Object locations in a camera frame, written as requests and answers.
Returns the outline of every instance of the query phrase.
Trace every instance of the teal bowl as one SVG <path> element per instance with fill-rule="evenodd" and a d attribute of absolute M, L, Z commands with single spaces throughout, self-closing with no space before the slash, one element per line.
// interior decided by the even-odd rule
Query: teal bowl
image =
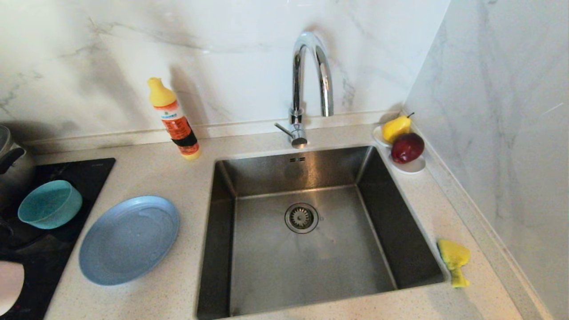
<path fill-rule="evenodd" d="M 24 198 L 18 218 L 40 229 L 54 229 L 68 223 L 79 212 L 83 199 L 65 180 L 39 186 Z"/>

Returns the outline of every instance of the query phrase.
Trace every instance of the pot lid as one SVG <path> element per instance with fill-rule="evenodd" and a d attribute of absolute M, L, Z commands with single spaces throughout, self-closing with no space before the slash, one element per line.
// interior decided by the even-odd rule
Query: pot lid
<path fill-rule="evenodd" d="M 10 141 L 10 130 L 3 125 L 0 125 L 0 154 L 5 153 L 10 146 L 7 146 Z"/>

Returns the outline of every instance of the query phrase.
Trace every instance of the marble backsplash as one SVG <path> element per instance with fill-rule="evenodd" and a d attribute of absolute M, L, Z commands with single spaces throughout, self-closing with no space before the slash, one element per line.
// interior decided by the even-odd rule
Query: marble backsplash
<path fill-rule="evenodd" d="M 398 109 L 449 2 L 0 1 L 0 123 L 23 141 L 161 129 L 152 76 L 192 125 L 286 118 L 304 30 L 328 48 L 336 114 Z M 307 114 L 318 115 L 306 70 Z"/>
<path fill-rule="evenodd" d="M 451 2 L 405 103 L 568 319 L 568 1 Z"/>

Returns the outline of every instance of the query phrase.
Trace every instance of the chrome faucet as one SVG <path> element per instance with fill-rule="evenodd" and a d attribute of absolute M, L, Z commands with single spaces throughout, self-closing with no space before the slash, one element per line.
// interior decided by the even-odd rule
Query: chrome faucet
<path fill-rule="evenodd" d="M 289 129 L 284 128 L 280 124 L 275 126 L 288 134 L 288 140 L 292 146 L 301 149 L 306 146 L 308 140 L 304 132 L 302 124 L 303 108 L 300 106 L 302 96 L 302 69 L 303 69 L 303 53 L 308 49 L 314 57 L 316 69 L 318 70 L 318 79 L 320 81 L 320 107 L 323 117 L 334 115 L 334 102 L 332 96 L 332 75 L 328 58 L 324 52 L 324 46 L 316 35 L 311 32 L 303 32 L 300 34 L 294 44 L 294 54 L 292 60 L 292 107 L 289 110 L 290 125 Z"/>

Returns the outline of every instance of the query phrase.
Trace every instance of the speckled countertop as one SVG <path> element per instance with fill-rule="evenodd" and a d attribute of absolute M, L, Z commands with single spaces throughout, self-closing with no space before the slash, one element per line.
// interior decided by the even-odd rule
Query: speckled countertop
<path fill-rule="evenodd" d="M 373 125 L 315 129 L 305 150 L 376 145 Z M 201 157 L 187 162 L 172 143 L 73 151 L 38 157 L 40 164 L 94 158 L 117 159 L 73 251 L 46 315 L 65 319 L 194 319 L 208 217 L 213 163 L 218 158 L 293 153 L 282 133 L 200 140 Z M 379 148 L 384 161 L 386 149 Z M 440 284 L 319 303 L 239 319 L 521 319 L 502 282 L 430 170 L 391 174 L 436 248 L 436 239 L 457 241 L 472 252 L 463 267 L 471 286 L 453 289 L 450 277 Z M 178 238 L 150 273 L 118 286 L 98 286 L 79 269 L 79 248 L 93 223 L 110 207 L 141 195 L 163 196 L 180 212 Z"/>

